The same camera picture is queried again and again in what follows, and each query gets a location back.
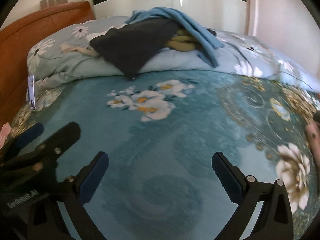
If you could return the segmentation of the light blue garment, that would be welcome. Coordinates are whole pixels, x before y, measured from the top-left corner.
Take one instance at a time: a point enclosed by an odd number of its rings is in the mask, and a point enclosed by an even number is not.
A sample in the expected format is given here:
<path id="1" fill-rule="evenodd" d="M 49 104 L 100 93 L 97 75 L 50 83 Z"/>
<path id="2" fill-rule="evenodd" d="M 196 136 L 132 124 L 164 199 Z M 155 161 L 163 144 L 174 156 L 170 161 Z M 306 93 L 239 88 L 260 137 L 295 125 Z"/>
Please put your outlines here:
<path id="1" fill-rule="evenodd" d="M 154 7 L 150 10 L 133 11 L 131 17 L 124 23 L 134 24 L 140 21 L 157 18 L 168 18 L 181 25 L 203 47 L 203 55 L 206 57 L 206 63 L 213 68 L 219 66 L 219 62 L 216 57 L 216 50 L 224 47 L 223 43 L 219 41 L 208 29 L 179 10 L 167 7 Z"/>

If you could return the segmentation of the small card tag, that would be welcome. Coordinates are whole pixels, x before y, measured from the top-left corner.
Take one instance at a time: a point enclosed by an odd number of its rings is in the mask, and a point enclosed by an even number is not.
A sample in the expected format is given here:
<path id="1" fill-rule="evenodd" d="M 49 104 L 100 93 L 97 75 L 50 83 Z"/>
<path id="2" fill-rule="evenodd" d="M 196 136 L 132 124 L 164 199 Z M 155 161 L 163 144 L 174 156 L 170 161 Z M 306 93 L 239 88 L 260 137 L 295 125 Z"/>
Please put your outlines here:
<path id="1" fill-rule="evenodd" d="M 27 88 L 27 99 L 26 102 L 29 103 L 29 107 L 32 111 L 36 109 L 36 93 L 35 93 L 35 76 L 30 75 L 27 78 L 28 88 Z"/>

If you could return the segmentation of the light blue floral quilt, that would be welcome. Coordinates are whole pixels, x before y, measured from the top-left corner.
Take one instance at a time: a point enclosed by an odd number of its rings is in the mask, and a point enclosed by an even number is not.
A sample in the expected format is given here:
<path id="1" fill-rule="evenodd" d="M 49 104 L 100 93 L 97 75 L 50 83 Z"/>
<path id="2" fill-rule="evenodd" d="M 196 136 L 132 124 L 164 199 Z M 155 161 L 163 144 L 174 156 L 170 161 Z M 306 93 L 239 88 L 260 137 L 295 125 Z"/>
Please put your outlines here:
<path id="1" fill-rule="evenodd" d="M 73 24 L 35 44 L 27 56 L 28 74 L 34 75 L 39 90 L 49 90 L 77 79 L 121 75 L 102 57 L 85 55 L 77 48 L 89 48 L 89 41 L 113 27 L 123 27 L 126 16 L 106 17 Z M 140 70 L 209 70 L 276 80 L 305 90 L 319 92 L 319 80 L 285 54 L 270 48 L 255 37 L 216 31 L 224 46 L 216 52 L 219 66 L 211 67 L 197 50 L 160 50 Z"/>

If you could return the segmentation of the orange wooden headboard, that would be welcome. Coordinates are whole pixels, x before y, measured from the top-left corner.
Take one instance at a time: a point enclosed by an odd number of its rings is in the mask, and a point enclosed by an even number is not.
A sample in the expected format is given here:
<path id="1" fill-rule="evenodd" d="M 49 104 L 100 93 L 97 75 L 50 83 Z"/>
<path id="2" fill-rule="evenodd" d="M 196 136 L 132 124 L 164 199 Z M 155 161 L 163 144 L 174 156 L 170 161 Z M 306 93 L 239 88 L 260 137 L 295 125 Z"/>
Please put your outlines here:
<path id="1" fill-rule="evenodd" d="M 33 12 L 1 30 L 1 125 L 12 122 L 25 103 L 29 50 L 60 29 L 94 19 L 88 1 L 71 2 Z"/>

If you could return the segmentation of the pink fleece folded garment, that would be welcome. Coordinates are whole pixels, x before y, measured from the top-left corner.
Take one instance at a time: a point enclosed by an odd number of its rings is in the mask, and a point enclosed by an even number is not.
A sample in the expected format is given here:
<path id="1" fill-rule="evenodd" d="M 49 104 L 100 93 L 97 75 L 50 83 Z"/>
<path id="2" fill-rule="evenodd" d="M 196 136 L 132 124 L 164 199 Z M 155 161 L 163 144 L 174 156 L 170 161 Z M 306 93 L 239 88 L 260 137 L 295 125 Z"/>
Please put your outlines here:
<path id="1" fill-rule="evenodd" d="M 319 165 L 319 158 L 320 158 L 320 154 L 319 154 L 319 126 L 316 122 L 311 122 L 309 124 L 306 125 L 305 128 L 306 131 L 306 135 L 309 141 L 309 145 L 312 151 L 312 154 L 314 156 L 314 159 L 317 163 L 317 165 Z"/>

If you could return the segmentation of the teal floral bed blanket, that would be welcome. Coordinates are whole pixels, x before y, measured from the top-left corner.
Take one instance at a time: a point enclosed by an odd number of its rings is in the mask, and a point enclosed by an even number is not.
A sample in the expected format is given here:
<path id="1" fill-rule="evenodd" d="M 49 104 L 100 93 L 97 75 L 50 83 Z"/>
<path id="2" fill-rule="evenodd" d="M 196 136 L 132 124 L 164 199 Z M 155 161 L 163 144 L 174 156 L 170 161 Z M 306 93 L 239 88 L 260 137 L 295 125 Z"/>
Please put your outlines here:
<path id="1" fill-rule="evenodd" d="M 216 152 L 259 181 L 284 181 L 299 239 L 319 211 L 305 135 L 317 106 L 295 87 L 204 70 L 97 77 L 46 92 L 35 112 L 22 107 L 11 135 L 42 123 L 28 152 L 77 122 L 81 138 L 59 159 L 58 180 L 108 154 L 85 205 L 107 239 L 214 239 L 236 209 L 212 169 Z"/>

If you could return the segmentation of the grey folded garment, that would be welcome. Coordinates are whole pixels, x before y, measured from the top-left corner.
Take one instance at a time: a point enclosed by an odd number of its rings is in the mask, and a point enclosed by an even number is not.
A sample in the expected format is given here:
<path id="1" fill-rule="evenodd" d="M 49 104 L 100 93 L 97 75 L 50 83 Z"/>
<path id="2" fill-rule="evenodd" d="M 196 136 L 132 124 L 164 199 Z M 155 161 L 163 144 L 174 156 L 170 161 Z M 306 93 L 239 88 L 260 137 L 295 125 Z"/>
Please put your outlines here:
<path id="1" fill-rule="evenodd" d="M 314 120 L 314 122 L 317 122 L 318 124 L 320 124 L 320 111 L 316 111 L 313 114 L 313 120 Z"/>

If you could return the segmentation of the dark navy garment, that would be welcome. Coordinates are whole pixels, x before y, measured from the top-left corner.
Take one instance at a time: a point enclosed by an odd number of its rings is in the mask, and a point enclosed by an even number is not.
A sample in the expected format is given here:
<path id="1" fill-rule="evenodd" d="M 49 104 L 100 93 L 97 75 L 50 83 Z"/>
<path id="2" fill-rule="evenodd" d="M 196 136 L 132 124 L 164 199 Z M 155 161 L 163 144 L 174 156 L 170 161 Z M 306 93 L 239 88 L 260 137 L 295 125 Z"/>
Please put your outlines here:
<path id="1" fill-rule="evenodd" d="M 112 63 L 127 78 L 136 77 L 176 34 L 180 25 L 169 18 L 155 18 L 111 28 L 89 44 L 105 61 Z"/>

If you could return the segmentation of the olive yellow garment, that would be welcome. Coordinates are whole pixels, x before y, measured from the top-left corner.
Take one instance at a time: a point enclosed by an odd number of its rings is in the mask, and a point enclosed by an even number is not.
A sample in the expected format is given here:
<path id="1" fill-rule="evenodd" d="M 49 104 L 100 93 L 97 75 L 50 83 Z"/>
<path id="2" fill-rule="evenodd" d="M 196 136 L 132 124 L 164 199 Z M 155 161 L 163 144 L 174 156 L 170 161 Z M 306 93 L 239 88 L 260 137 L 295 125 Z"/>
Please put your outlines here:
<path id="1" fill-rule="evenodd" d="M 176 34 L 166 42 L 165 47 L 180 52 L 189 52 L 199 49 L 201 45 L 187 30 L 179 29 Z"/>

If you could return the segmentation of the wall switch panel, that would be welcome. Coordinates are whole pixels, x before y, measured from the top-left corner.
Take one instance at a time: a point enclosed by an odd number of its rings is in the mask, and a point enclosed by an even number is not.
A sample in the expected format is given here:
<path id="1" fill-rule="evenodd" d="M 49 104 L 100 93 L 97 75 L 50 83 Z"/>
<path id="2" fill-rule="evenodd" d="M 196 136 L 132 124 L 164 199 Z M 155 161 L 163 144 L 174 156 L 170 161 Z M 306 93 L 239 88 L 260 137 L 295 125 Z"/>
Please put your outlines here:
<path id="1" fill-rule="evenodd" d="M 68 2 L 68 0 L 41 0 L 40 1 L 40 9 L 54 7 L 57 5 L 65 4 L 67 2 Z"/>

